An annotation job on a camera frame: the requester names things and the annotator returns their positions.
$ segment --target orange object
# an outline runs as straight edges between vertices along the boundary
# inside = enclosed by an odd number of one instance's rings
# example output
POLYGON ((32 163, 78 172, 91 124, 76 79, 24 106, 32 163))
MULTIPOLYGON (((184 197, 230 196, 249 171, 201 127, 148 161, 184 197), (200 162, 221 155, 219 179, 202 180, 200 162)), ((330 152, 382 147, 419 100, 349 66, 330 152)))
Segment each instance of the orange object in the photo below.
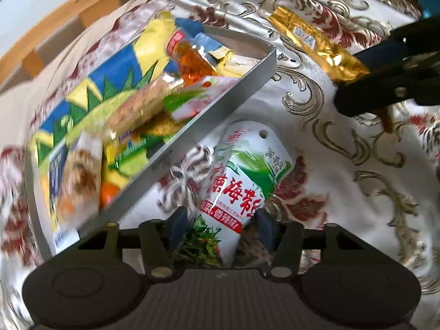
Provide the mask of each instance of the orange object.
POLYGON ((107 207, 107 205, 113 201, 119 191, 119 187, 113 183, 104 181, 101 185, 101 208, 107 207))
POLYGON ((167 53, 179 65, 180 73, 186 85, 195 83, 204 76, 220 76, 221 74, 199 51, 199 47, 189 42, 186 35, 177 30, 166 47, 167 53))

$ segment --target wooden frame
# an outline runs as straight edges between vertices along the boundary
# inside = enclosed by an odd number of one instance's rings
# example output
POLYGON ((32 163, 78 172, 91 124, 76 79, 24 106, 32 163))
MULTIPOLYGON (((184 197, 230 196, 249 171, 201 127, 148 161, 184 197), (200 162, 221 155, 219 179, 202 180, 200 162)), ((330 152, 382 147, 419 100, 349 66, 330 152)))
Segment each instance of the wooden frame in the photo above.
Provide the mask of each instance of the wooden frame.
POLYGON ((68 0, 32 27, 0 58, 0 85, 20 64, 31 77, 36 77, 45 64, 35 48, 72 18, 78 16, 83 26, 88 27, 120 6, 119 0, 68 0))

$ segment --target packaged bread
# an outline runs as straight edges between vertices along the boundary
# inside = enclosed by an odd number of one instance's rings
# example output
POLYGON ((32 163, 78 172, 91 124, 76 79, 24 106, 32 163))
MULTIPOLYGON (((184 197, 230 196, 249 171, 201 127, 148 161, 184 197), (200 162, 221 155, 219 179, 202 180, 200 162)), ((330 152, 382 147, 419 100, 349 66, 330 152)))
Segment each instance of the packaged bread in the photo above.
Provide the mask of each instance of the packaged bread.
POLYGON ((157 79, 128 98, 107 119, 104 138, 112 140, 146 123, 163 109, 163 100, 183 86, 183 79, 163 72, 157 79))
POLYGON ((81 227, 100 208, 103 144, 83 131, 72 144, 62 173, 57 216, 61 228, 81 227))

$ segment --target white wall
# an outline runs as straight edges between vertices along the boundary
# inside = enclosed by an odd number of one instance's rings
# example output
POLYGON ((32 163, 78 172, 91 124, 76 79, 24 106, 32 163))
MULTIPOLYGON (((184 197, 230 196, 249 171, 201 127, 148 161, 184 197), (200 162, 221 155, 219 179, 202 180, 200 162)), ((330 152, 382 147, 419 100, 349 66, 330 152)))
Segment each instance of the white wall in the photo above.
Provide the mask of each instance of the white wall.
POLYGON ((0 0, 0 56, 67 0, 0 0))

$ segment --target package hang hole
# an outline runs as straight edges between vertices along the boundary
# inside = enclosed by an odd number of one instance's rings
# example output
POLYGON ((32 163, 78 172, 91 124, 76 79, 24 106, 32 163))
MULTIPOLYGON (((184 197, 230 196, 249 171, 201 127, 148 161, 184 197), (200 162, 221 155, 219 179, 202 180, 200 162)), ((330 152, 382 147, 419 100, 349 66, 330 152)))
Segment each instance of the package hang hole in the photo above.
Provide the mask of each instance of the package hang hole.
POLYGON ((266 139, 268 137, 269 133, 267 130, 260 130, 259 135, 261 138, 266 139))

